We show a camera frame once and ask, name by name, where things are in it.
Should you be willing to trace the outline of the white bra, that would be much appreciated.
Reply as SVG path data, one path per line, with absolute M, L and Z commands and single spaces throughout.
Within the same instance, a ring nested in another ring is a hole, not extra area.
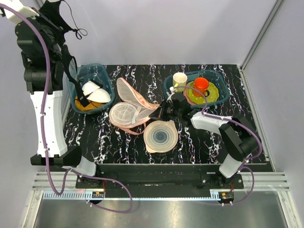
M 111 101 L 110 94 L 93 81 L 85 83 L 82 87 L 82 91 L 89 101 L 103 104 Z

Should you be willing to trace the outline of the teal plastic bin right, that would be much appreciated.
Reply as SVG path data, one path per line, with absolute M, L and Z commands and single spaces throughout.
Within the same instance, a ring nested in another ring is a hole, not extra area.
M 229 98 L 229 90 L 224 82 L 223 76 L 218 72 L 213 70 L 200 70 L 200 71 L 192 71 L 185 73 L 188 77 L 188 83 L 194 81 L 197 77 L 203 77 L 207 79 L 209 82 L 212 82 L 219 91 L 219 98 L 216 102 L 211 104 L 207 104 L 207 107 L 212 105 L 221 104 Z M 192 105 L 193 108 L 203 108 L 205 104 L 202 105 Z

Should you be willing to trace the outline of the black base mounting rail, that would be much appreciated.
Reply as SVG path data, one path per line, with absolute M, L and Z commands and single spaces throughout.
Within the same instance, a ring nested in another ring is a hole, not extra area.
M 124 184 L 135 198 L 202 198 L 210 197 L 210 190 L 230 191 L 244 188 L 242 176 L 225 179 L 214 164 L 103 164 L 97 167 L 100 180 L 78 177 L 76 188 L 105 187 L 107 198 L 123 198 L 128 194 L 118 183 Z

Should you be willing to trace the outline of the cream ringed ceramic plate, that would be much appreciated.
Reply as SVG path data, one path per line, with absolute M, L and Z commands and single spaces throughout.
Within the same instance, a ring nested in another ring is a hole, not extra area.
M 173 120 L 154 121 L 146 127 L 143 138 L 147 152 L 166 153 L 176 146 L 178 131 Z

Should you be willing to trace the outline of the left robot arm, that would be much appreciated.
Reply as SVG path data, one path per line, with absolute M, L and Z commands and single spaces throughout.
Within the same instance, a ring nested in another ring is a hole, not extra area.
M 65 44 L 65 33 L 72 31 L 66 22 L 56 15 L 39 13 L 29 21 L 38 30 L 45 45 L 24 22 L 15 27 L 17 45 L 25 67 L 24 79 L 27 91 L 35 108 L 38 128 L 37 154 L 30 158 L 33 166 L 59 166 L 71 168 L 87 175 L 86 183 L 98 188 L 103 181 L 96 172 L 96 165 L 86 159 L 79 146 L 68 147 L 63 136 L 61 103 L 63 98 L 63 76 L 75 86 L 80 103 L 88 105 L 80 84 L 71 76 L 69 67 L 75 62 Z

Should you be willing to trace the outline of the teal plastic bin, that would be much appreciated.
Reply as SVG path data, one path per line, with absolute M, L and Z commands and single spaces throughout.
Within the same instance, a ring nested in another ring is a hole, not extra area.
M 75 85 L 66 78 L 68 95 L 70 98 L 71 106 L 76 113 L 79 114 L 95 114 L 98 112 L 108 111 L 109 108 L 114 104 L 115 101 L 115 91 L 112 83 L 110 81 L 109 75 L 106 68 L 99 63 L 92 63 L 87 65 L 82 65 L 77 68 L 77 71 L 70 69 L 71 76 L 83 86 L 86 82 L 94 80 L 99 84 L 103 85 L 103 89 L 109 93 L 110 102 L 89 111 L 80 111 L 75 105 L 76 89 Z
M 221 104 L 229 98 L 229 90 L 224 82 L 223 76 L 218 72 L 213 70 L 200 70 L 200 71 L 192 71 L 185 73 L 188 77 L 188 83 L 194 81 L 197 77 L 203 77 L 207 79 L 209 82 L 212 82 L 219 91 L 219 98 L 216 102 L 211 104 L 207 104 L 207 107 L 212 105 Z M 205 104 L 202 105 L 192 105 L 193 108 L 203 108 Z

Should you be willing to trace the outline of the pink plate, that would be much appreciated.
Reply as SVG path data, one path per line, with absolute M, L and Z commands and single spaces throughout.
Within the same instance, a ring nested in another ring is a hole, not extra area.
M 205 104 L 205 99 L 202 96 L 199 97 L 199 96 L 195 96 L 193 94 L 194 90 L 191 89 L 193 87 L 193 85 L 194 85 L 193 81 L 189 82 L 186 85 L 188 88 L 184 88 L 184 91 L 183 91 L 183 94 L 186 97 L 188 103 L 191 104 L 191 105 L 203 105 L 203 104 Z

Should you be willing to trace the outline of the yellow garment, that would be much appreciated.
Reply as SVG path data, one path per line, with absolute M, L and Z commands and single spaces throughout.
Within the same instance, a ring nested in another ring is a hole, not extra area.
M 89 111 L 89 110 L 93 110 L 96 108 L 99 108 L 101 106 L 103 106 L 103 103 L 98 103 L 98 102 L 94 102 L 94 101 L 89 101 L 89 105 L 87 106 L 82 106 L 80 101 L 78 100 L 78 97 L 75 97 L 75 106 L 78 110 L 80 111 Z

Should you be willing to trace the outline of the aluminium frame rail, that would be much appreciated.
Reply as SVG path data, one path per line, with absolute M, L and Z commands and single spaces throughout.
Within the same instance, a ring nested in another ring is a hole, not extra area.
M 65 200 L 168 200 L 168 201 L 219 201 L 228 194 L 252 191 L 289 191 L 285 175 L 279 172 L 242 172 L 221 187 L 214 174 L 167 173 L 163 180 L 156 173 L 123 173 L 115 181 L 79 178 L 73 173 L 66 177 L 62 195 L 56 195 L 45 172 L 36 174 L 33 190 L 40 190 L 46 199 Z

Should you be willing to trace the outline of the black bra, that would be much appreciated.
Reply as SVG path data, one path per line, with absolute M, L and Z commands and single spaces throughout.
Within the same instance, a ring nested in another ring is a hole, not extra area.
M 65 44 L 65 34 L 69 31 L 77 33 L 77 30 L 71 28 L 61 17 L 59 12 L 61 2 L 61 0 L 58 0 L 56 2 L 50 2 L 46 0 L 38 11 L 43 20 L 45 20 L 47 24 L 50 25 L 53 34 L 55 35 L 55 41 L 61 48 L 62 57 L 60 63 L 64 67 L 64 71 L 66 73 L 67 78 L 75 86 L 76 95 L 80 104 L 83 107 L 86 107 L 89 105 L 89 101 L 84 95 L 81 85 L 71 76 L 69 71 L 70 62 L 73 60 L 76 64 L 76 58 L 69 53 L 68 47 Z

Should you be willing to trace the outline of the teal plastic bin left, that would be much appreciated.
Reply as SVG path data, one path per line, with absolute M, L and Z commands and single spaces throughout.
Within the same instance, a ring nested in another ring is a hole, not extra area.
M 99 84 L 103 85 L 103 89 L 109 93 L 110 102 L 89 111 L 80 111 L 75 105 L 76 89 L 75 85 L 66 78 L 68 95 L 70 98 L 71 106 L 76 113 L 79 114 L 95 114 L 98 112 L 108 111 L 109 108 L 114 104 L 115 101 L 115 91 L 112 83 L 110 81 L 109 75 L 106 68 L 99 63 L 92 63 L 87 65 L 82 65 L 77 68 L 77 71 L 70 69 L 71 76 L 83 86 L 86 82 L 94 80 Z

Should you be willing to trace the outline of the green polka dot plate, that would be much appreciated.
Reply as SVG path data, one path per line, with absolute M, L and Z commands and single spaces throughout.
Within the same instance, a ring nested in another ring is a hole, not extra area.
M 208 104 L 216 102 L 219 98 L 219 90 L 212 82 L 209 82 L 208 91 L 209 91 L 209 96 L 207 96 Z

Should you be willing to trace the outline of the floral mesh laundry bag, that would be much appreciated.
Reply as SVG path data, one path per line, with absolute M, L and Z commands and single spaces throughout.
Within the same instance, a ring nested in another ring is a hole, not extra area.
M 150 120 L 149 115 L 160 105 L 149 103 L 122 77 L 117 79 L 116 86 L 121 102 L 110 109 L 110 123 L 129 134 L 142 134 L 143 131 L 138 133 L 132 129 L 141 125 L 146 127 L 146 122 Z

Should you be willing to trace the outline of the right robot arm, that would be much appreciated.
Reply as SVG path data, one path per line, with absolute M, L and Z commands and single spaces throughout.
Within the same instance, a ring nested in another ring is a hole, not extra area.
M 262 152 L 261 140 L 249 123 L 241 114 L 234 116 L 219 116 L 208 114 L 202 109 L 192 107 L 183 94 L 173 94 L 163 100 L 149 117 L 158 121 L 178 119 L 182 124 L 191 125 L 195 129 L 205 130 L 221 136 L 228 152 L 219 167 L 216 184 L 220 188 L 227 188 L 233 182 L 233 176 L 242 170 L 249 156 L 258 151 Z

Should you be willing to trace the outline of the pale yellow mug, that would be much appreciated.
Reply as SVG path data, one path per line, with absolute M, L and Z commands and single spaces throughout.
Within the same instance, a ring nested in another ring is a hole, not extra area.
M 183 87 L 187 84 L 188 77 L 185 73 L 178 72 L 173 75 L 173 87 L 176 91 L 183 91 Z

